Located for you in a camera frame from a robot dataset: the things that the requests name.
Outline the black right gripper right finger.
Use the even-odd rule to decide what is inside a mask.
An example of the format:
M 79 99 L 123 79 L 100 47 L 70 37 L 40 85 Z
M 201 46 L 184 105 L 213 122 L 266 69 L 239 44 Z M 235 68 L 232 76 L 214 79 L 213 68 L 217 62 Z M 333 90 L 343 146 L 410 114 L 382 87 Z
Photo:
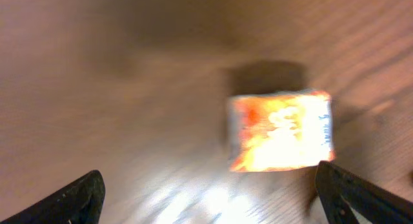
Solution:
M 357 211 L 371 223 L 412 224 L 412 202 L 329 162 L 317 166 L 315 186 L 330 224 L 357 223 Z

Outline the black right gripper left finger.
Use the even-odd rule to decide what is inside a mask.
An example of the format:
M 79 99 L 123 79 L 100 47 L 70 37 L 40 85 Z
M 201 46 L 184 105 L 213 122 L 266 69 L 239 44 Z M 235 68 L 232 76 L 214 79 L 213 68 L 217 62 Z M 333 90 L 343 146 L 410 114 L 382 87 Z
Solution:
M 91 170 L 1 224 L 98 224 L 104 200 L 103 177 Z

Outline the small orange juice carton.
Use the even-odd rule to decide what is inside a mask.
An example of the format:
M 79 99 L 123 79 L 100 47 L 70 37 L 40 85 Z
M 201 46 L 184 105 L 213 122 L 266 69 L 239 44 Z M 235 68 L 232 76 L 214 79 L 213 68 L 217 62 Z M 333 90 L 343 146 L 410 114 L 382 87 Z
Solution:
M 227 116 L 232 172 L 295 170 L 336 157 L 323 90 L 234 96 Z

